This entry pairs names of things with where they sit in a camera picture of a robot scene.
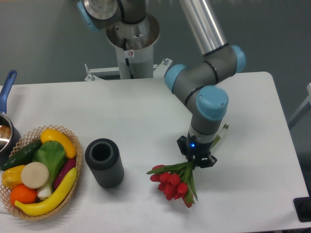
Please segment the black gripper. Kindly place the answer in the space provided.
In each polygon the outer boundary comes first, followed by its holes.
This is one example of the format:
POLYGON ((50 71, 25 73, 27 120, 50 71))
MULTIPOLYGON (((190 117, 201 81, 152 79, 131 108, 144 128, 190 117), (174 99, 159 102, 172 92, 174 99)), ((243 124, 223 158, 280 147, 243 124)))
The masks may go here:
POLYGON ((195 160, 195 165, 200 168, 212 167, 216 164, 217 158, 210 154, 213 141, 201 143, 196 136, 180 136, 177 140, 182 155, 188 161, 195 160))

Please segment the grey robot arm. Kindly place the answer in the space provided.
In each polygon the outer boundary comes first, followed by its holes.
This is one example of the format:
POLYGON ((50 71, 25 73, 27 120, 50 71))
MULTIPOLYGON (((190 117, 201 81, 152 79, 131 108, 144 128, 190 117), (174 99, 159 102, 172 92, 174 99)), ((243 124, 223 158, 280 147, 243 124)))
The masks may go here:
MULTIPOLYGON (((228 105, 227 93, 217 84, 241 72, 246 58, 238 46, 228 44, 208 0, 182 0, 180 5, 203 61, 193 68, 183 64, 168 68, 164 81, 192 113, 187 136, 177 141, 180 151, 195 166, 206 168, 216 163, 210 150, 228 105)), ((153 46, 160 29, 146 12, 145 1, 81 0, 77 7, 90 30, 106 30, 116 49, 121 79, 153 77, 153 46)))

